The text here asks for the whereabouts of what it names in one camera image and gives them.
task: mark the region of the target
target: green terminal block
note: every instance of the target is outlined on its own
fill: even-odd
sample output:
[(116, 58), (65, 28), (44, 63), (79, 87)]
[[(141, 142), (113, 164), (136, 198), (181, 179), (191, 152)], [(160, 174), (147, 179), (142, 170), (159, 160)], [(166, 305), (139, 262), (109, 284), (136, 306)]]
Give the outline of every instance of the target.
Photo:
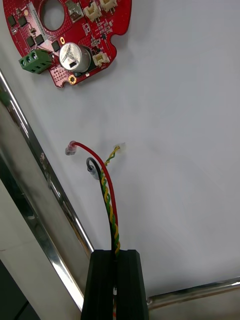
[(21, 58), (19, 63), (23, 70), (32, 72), (33, 74), (40, 74), (52, 65), (49, 53), (41, 49), (31, 51)]

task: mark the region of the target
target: chrome frame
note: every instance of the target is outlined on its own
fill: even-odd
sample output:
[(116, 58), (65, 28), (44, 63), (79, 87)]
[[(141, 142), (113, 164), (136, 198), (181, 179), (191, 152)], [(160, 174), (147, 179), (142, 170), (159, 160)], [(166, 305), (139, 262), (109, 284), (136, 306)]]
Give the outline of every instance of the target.
[[(0, 164), (0, 179), (82, 311), (89, 258), (94, 247), (1, 70)], [(67, 247), (61, 231), (54, 229), (56, 217), (58, 222), (61, 219), (63, 227), (69, 226), (67, 221), (70, 223), (71, 227), (64, 230), (70, 238)], [(69, 259), (73, 246), (75, 263)], [(81, 268), (80, 287), (77, 278)]]
[(150, 296), (147, 299), (148, 310), (155, 310), (191, 300), (212, 297), (240, 289), (240, 277), (194, 286), (189, 289)]

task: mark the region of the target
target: red circuit board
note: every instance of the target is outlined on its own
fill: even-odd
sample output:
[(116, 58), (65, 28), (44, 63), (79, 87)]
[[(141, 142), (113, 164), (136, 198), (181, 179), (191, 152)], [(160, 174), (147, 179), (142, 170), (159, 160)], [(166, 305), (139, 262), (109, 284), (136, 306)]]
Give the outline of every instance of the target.
[[(52, 59), (52, 66), (48, 68), (48, 71), (55, 85), (63, 87), (65, 82), (70, 82), (69, 79), (73, 73), (60, 65), (59, 51), (54, 52), (52, 43), (57, 40), (60, 47), (64, 43), (75, 43), (77, 45), (84, 45), (91, 51), (93, 50), (93, 52), (94, 50), (99, 50), (106, 53), (109, 59), (108, 63), (103, 63), (101, 67), (96, 66), (90, 72), (86, 72), (86, 74), (75, 78), (74, 83), (70, 83), (75, 85), (95, 75), (109, 67), (117, 56), (117, 50), (111, 43), (111, 37), (113, 35), (121, 36), (127, 32), (131, 18), (132, 0), (117, 0), (117, 6), (108, 12), (101, 8), (100, 0), (95, 0), (102, 16), (93, 22), (85, 15), (76, 22), (73, 22), (66, 6), (66, 0), (59, 1), (64, 8), (64, 21), (62, 26), (54, 31), (48, 30), (41, 19), (41, 12), (46, 0), (3, 0), (3, 7), (11, 37), (20, 55), (24, 57), (35, 49), (48, 51)], [(82, 10), (92, 3), (90, 0), (72, 0), (72, 2), (79, 3)], [(11, 15), (16, 20), (14, 26), (11, 26), (8, 21), (8, 17)], [(27, 24), (23, 27), (18, 23), (18, 19), (22, 16), (27, 20)], [(33, 35), (31, 33), (32, 29), (36, 30), (34, 38), (42, 34), (45, 41), (41, 45), (34, 44), (30, 48), (26, 39)]]

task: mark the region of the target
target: wire bundle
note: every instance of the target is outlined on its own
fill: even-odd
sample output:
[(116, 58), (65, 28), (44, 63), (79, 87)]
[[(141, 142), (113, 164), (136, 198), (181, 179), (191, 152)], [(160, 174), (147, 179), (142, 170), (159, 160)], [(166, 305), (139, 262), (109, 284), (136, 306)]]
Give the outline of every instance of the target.
[(101, 170), (100, 170), (99, 165), (97, 164), (95, 159), (91, 157), (88, 158), (86, 161), (87, 167), (90, 171), (92, 170), (90, 161), (93, 163), (93, 165), (97, 170), (97, 174), (98, 174), (100, 185), (101, 185), (102, 196), (104, 198), (104, 203), (105, 203), (105, 207), (106, 207), (106, 211), (107, 211), (107, 215), (110, 223), (112, 251), (114, 250), (115, 256), (117, 257), (120, 252), (118, 213), (117, 213), (113, 183), (110, 178), (109, 172), (107, 170), (107, 165), (110, 163), (111, 159), (115, 157), (116, 152), (120, 149), (120, 147), (117, 146), (113, 150), (113, 152), (110, 154), (106, 162), (104, 163), (102, 159), (93, 150), (91, 150), (90, 148), (88, 148), (82, 143), (72, 141), (68, 146), (68, 151), (73, 152), (72, 154), (74, 154), (74, 149), (76, 146), (81, 147), (84, 150), (88, 151), (94, 158), (97, 159), (97, 161), (101, 166)]
[[(113, 150), (113, 152), (110, 154), (110, 156), (108, 157), (108, 159), (106, 160), (106, 162), (104, 163), (105, 167), (108, 166), (108, 164), (110, 163), (110, 161), (115, 158), (116, 152), (120, 149), (119, 146), (116, 146), (116, 148)], [(107, 184), (107, 179), (104, 175), (104, 171), (103, 169), (101, 170), (101, 184), (102, 184), (102, 188), (104, 191), (104, 201), (106, 203), (106, 210), (107, 210), (107, 214), (112, 226), (112, 230), (114, 233), (114, 246), (115, 246), (115, 255), (118, 256), (119, 254), (119, 250), (120, 250), (120, 242), (119, 242), (119, 227), (116, 224), (116, 217), (114, 215), (114, 211), (113, 208), (111, 206), (111, 196), (109, 194), (109, 189), (106, 186)]]

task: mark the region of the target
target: gold mounting hole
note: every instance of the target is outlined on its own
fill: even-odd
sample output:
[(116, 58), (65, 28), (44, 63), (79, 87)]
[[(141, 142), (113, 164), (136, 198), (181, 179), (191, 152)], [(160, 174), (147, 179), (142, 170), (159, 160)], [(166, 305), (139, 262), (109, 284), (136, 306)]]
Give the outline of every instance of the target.
[(71, 74), (68, 77), (68, 82), (70, 83), (70, 85), (75, 85), (75, 83), (77, 82), (77, 78), (75, 77), (75, 75)]

